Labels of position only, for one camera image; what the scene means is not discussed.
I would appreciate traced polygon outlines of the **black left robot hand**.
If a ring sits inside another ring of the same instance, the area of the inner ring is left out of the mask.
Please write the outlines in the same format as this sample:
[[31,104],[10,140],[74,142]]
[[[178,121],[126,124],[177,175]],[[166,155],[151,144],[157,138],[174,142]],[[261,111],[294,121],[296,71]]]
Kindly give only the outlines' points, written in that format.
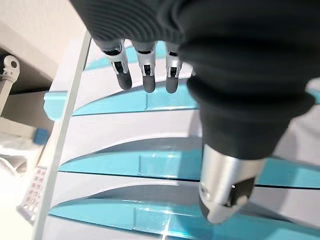
[[181,63],[199,105],[203,155],[199,203],[220,224],[252,194],[265,158],[292,119],[315,98],[320,75],[317,0],[73,0],[106,54],[123,90],[132,87],[124,40],[135,47],[143,87],[155,89],[155,44],[167,46],[167,91],[178,87]]

